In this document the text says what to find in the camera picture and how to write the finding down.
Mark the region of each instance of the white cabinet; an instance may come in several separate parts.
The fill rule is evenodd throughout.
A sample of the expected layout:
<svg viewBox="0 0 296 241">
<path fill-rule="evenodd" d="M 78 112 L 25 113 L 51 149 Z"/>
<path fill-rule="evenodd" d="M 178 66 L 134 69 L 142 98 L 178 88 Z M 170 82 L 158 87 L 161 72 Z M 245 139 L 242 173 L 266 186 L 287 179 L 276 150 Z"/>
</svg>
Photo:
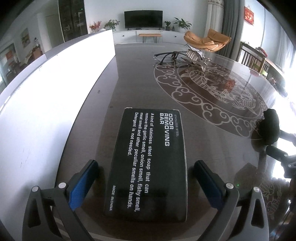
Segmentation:
<svg viewBox="0 0 296 241">
<path fill-rule="evenodd" d="M 139 37 L 139 34 L 161 34 L 162 37 L 157 37 L 157 42 L 186 44 L 183 33 L 164 30 L 129 30 L 113 32 L 114 44 L 142 43 L 143 37 Z M 154 42 L 153 37 L 147 37 L 146 42 Z"/>
<path fill-rule="evenodd" d="M 183 44 L 183 45 L 186 44 L 183 33 L 173 32 L 173 31 L 163 31 L 162 36 L 163 36 L 164 43 Z"/>
<path fill-rule="evenodd" d="M 121 43 L 135 43 L 137 42 L 137 36 L 135 31 L 123 31 L 113 33 L 114 44 Z"/>
</svg>

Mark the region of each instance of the black box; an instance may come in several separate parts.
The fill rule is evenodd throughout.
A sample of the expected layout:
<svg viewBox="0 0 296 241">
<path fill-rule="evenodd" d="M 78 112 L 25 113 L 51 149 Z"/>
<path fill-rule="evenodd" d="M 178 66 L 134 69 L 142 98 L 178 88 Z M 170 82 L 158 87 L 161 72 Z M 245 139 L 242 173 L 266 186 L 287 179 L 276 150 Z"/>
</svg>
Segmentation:
<svg viewBox="0 0 296 241">
<path fill-rule="evenodd" d="M 126 108 L 106 189 L 106 216 L 182 222 L 187 170 L 178 110 Z"/>
</svg>

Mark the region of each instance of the wooden chair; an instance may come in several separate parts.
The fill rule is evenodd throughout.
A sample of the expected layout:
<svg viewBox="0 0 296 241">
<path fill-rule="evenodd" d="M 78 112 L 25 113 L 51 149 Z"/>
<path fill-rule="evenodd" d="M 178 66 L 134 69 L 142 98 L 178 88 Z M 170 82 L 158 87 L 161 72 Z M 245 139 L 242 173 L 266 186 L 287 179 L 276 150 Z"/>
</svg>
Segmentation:
<svg viewBox="0 0 296 241">
<path fill-rule="evenodd" d="M 244 56 L 241 59 L 241 52 L 244 51 Z M 265 64 L 265 56 L 257 51 L 256 49 L 252 48 L 251 46 L 241 43 L 240 51 L 237 56 L 237 62 L 242 63 L 243 65 L 248 66 L 249 68 L 261 73 L 264 69 L 266 72 L 268 70 L 268 66 Z"/>
</svg>

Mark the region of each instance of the gray curtain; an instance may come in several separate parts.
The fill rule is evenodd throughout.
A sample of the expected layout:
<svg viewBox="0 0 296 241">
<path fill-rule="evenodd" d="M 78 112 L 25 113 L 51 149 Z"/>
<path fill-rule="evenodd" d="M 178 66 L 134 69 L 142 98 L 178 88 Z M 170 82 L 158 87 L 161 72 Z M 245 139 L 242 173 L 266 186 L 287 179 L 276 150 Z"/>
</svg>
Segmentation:
<svg viewBox="0 0 296 241">
<path fill-rule="evenodd" d="M 291 66 L 293 52 L 294 46 L 287 36 L 285 30 L 281 27 L 279 48 L 274 63 L 278 64 L 285 71 Z"/>
<path fill-rule="evenodd" d="M 234 48 L 234 42 L 236 41 L 236 35 L 240 36 L 242 30 L 237 31 L 239 21 L 239 5 L 244 1 L 238 0 L 224 0 L 224 17 L 222 24 L 222 34 L 231 37 L 231 41 L 224 48 L 219 50 L 217 54 L 230 58 Z"/>
</svg>

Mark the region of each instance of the orange armchair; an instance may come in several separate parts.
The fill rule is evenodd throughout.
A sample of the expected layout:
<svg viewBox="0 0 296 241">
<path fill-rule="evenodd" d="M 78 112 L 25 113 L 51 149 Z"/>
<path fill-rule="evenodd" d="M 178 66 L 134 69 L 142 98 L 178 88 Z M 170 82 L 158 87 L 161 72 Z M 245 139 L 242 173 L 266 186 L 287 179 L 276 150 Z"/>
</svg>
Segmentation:
<svg viewBox="0 0 296 241">
<path fill-rule="evenodd" d="M 230 37 L 218 33 L 213 29 L 209 29 L 207 37 L 200 38 L 191 31 L 187 31 L 184 35 L 185 41 L 194 48 L 204 49 L 209 52 L 216 52 L 222 49 L 231 40 Z"/>
</svg>

